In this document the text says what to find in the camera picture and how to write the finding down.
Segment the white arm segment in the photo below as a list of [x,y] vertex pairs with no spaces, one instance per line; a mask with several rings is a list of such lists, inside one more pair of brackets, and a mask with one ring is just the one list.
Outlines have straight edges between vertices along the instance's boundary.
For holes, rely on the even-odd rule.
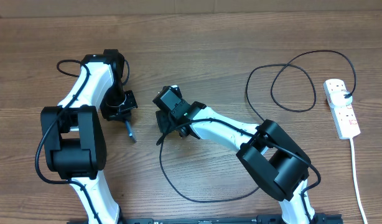
[[[282,210],[282,220],[287,224],[309,224],[309,219],[305,214],[303,207],[302,197],[300,196],[301,191],[307,187],[307,180],[302,181],[299,186],[293,192],[293,197],[290,201],[283,200],[279,202]],[[310,214],[310,218],[313,219],[315,211],[310,205],[309,196],[307,192],[305,195],[305,203]]]
[[[101,101],[107,90],[114,83],[114,76],[110,65],[103,62],[89,62],[86,66],[90,70],[90,77],[84,89],[80,93],[77,101],[73,102],[71,108],[79,108],[81,105],[96,106],[96,110],[100,108]],[[58,106],[66,106],[73,95],[79,90],[86,78],[86,69],[82,66],[77,82],[74,84],[69,94],[58,104]]]
[[[91,198],[91,202],[104,224],[117,224],[119,219],[119,205],[114,201],[109,192],[108,184],[106,183],[104,172],[98,171],[97,178],[91,180],[88,177],[77,177],[72,180],[83,184]],[[93,212],[89,206],[85,193],[80,190],[79,186],[71,184],[77,192],[82,204],[87,212],[88,223],[98,224],[97,219],[94,218]]]
[[[225,121],[237,128],[240,128],[248,133],[256,133],[256,127],[258,124],[248,124],[235,121],[233,119],[227,118],[213,111],[210,107],[200,110],[192,119],[204,119],[204,118],[215,118]],[[229,149],[238,152],[240,150],[242,143],[247,143],[251,137],[241,134],[238,131],[221,124],[218,122],[197,122],[190,125],[192,131],[197,134],[201,139],[209,139],[215,141],[218,144],[228,147]]]

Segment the wood grain surface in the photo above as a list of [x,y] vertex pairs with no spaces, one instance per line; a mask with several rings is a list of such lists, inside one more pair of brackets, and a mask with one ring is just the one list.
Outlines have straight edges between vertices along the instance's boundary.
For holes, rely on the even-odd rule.
[[[284,63],[308,50],[332,49],[349,56],[358,75],[353,106],[361,134],[355,138],[358,183],[370,223],[382,223],[382,11],[277,12],[193,16],[103,16],[0,19],[0,223],[65,223],[86,213],[69,186],[48,185],[34,170],[41,138],[40,112],[56,105],[75,79],[58,73],[61,59],[119,49],[128,59],[139,108],[133,144],[124,124],[100,117],[108,147],[106,179],[128,218],[250,217],[280,213],[259,190],[229,203],[198,204],[179,197],[159,168],[161,135],[152,99],[164,85],[178,84],[188,102],[200,101],[242,122],[260,123],[245,102],[253,68]],[[329,78],[353,85],[347,62],[335,54],[306,55],[294,62],[311,75],[317,104],[306,113],[275,105],[269,89],[278,68],[255,73],[249,86],[254,107],[277,121],[310,156],[322,183],[309,192],[316,212],[341,213],[345,223],[362,223],[352,182],[350,145],[339,140],[322,84]],[[78,73],[78,67],[64,67]],[[300,71],[287,69],[274,95],[291,108],[313,100]],[[44,155],[42,172],[51,179]],[[210,141],[165,142],[164,167],[186,196],[206,200],[236,197],[256,187],[233,152]],[[310,182],[315,181],[310,172]]]

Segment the black and white robotic arm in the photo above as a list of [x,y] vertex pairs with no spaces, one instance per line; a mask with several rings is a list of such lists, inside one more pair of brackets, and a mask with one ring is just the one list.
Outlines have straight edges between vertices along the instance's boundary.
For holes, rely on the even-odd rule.
[[[170,127],[180,126],[176,129],[180,136],[192,135],[198,139],[209,139],[235,151],[260,188],[279,201],[284,223],[310,223],[301,197],[302,190],[307,186],[308,166],[281,151],[276,151],[270,160],[263,157],[269,149],[263,140],[268,140],[310,162],[309,157],[278,124],[270,120],[262,125],[241,123],[214,112],[203,103],[194,102],[190,105],[182,98],[178,86],[165,86],[153,102],[160,109],[156,116],[159,129],[164,133],[163,137],[168,134]],[[195,120],[212,118],[250,134],[242,134],[229,125],[209,120],[192,123]],[[315,211],[310,206],[307,192],[304,197],[310,219],[314,220]]]
[[[48,134],[44,146],[48,168],[58,172],[61,179],[72,180],[85,186],[101,223],[122,223],[121,209],[113,200],[103,168],[106,163],[106,144],[97,111],[108,121],[122,121],[129,137],[136,139],[130,128],[130,110],[137,108],[131,90],[123,91],[121,77],[124,57],[118,50],[105,50],[100,55],[86,55],[82,60],[90,76],[77,97],[58,119]],[[43,134],[59,112],[72,100],[86,79],[87,70],[81,66],[78,80],[58,106],[45,107],[40,114]],[[64,139],[62,133],[78,131],[78,139]],[[98,223],[90,203],[80,186],[71,184],[88,214],[88,223]]]

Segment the white cable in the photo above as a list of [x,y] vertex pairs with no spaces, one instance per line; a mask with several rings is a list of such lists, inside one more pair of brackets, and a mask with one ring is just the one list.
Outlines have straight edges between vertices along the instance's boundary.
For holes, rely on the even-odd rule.
[[365,217],[365,212],[364,212],[363,205],[361,204],[360,191],[358,190],[357,174],[356,174],[356,171],[355,171],[355,155],[354,155],[354,142],[353,142],[353,138],[350,138],[350,146],[352,148],[353,181],[354,181],[355,194],[357,196],[357,204],[358,204],[358,207],[360,208],[360,212],[361,212],[361,216],[363,217],[364,224],[368,224],[368,221],[366,220],[366,217]]

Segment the power strip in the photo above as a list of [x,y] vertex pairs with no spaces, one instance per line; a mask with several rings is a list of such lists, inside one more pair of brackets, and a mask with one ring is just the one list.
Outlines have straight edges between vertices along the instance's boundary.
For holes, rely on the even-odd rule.
[[333,121],[335,122],[339,138],[350,139],[359,135],[361,131],[353,111],[351,100],[342,106],[334,105],[334,101],[338,100],[339,98],[340,100],[344,99],[343,94],[336,95],[336,93],[348,93],[346,91],[345,82],[339,79],[329,79],[324,83],[324,90],[325,94],[327,95],[328,104],[330,105],[330,111],[332,113]]

